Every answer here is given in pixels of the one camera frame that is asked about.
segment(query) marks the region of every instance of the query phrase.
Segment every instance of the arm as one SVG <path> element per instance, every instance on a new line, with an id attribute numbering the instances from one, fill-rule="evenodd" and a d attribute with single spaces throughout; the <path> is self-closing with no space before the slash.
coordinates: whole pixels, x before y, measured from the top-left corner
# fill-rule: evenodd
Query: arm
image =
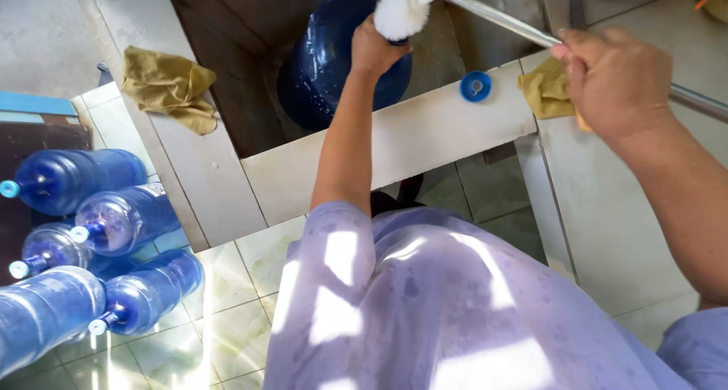
<path id="1" fill-rule="evenodd" d="M 409 44 L 390 45 L 369 16 L 351 41 L 351 71 L 323 142 L 311 209 L 341 200 L 371 216 L 371 114 L 374 87 Z"/>
<path id="2" fill-rule="evenodd" d="M 574 106 L 637 176 L 700 308 L 728 305 L 728 171 L 668 107 L 672 59 L 616 28 L 562 38 Z"/>

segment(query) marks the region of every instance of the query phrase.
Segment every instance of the hand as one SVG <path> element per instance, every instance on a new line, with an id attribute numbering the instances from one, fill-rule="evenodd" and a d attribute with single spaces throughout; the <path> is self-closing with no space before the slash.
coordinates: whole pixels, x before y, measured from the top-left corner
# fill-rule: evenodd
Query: hand
<path id="1" fill-rule="evenodd" d="M 600 34 L 563 30 L 551 49 L 569 76 L 571 102 L 606 140 L 650 130 L 668 118 L 673 61 L 667 53 L 610 27 Z"/>
<path id="2" fill-rule="evenodd" d="M 372 73 L 379 79 L 397 60 L 412 51 L 406 43 L 397 46 L 389 43 L 374 27 L 374 15 L 369 17 L 354 31 L 351 40 L 351 71 Z"/>

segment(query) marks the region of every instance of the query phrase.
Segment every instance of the bottle cap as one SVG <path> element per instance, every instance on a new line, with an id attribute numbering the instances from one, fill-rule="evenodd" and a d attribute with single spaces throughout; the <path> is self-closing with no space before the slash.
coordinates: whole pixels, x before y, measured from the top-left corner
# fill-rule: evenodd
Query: bottle cap
<path id="1" fill-rule="evenodd" d="M 31 269 L 28 267 L 28 264 L 24 263 L 22 260 L 16 260 L 11 263 L 8 269 L 15 279 L 23 279 L 31 273 Z"/>
<path id="2" fill-rule="evenodd" d="M 491 78 L 485 72 L 470 72 L 460 81 L 460 95 L 471 103 L 482 102 L 491 93 Z"/>
<path id="3" fill-rule="evenodd" d="M 104 334 L 106 329 L 108 329 L 108 326 L 106 326 L 106 323 L 103 320 L 95 319 L 89 323 L 89 332 L 91 332 L 92 335 L 101 336 Z"/>
<path id="4" fill-rule="evenodd" d="M 88 241 L 89 236 L 89 230 L 85 227 L 71 228 L 71 239 L 78 244 Z"/>
<path id="5" fill-rule="evenodd" d="M 13 199 L 20 195 L 20 186 L 15 181 L 5 180 L 0 182 L 0 194 L 8 199 Z"/>

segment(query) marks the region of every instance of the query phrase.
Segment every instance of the lavender shirt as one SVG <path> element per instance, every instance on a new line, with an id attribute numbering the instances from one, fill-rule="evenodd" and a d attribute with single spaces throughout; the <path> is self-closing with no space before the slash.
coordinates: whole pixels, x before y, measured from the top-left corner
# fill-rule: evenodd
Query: lavender shirt
<path id="1" fill-rule="evenodd" d="M 433 208 L 374 220 L 332 202 L 291 243 L 264 388 L 728 388 L 728 311 L 657 355 L 569 280 Z"/>

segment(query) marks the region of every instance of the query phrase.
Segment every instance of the yellow cloth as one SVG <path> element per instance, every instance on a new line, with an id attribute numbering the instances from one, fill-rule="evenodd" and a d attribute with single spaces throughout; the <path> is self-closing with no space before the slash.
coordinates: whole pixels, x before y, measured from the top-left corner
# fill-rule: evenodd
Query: yellow cloth
<path id="1" fill-rule="evenodd" d="M 569 101 L 567 81 L 561 62 L 550 57 L 529 74 L 519 76 L 518 88 L 536 118 L 573 116 L 576 110 Z"/>
<path id="2" fill-rule="evenodd" d="M 200 95 L 215 72 L 182 56 L 129 46 L 124 50 L 122 91 L 141 111 L 163 113 L 197 134 L 215 130 L 215 110 Z"/>

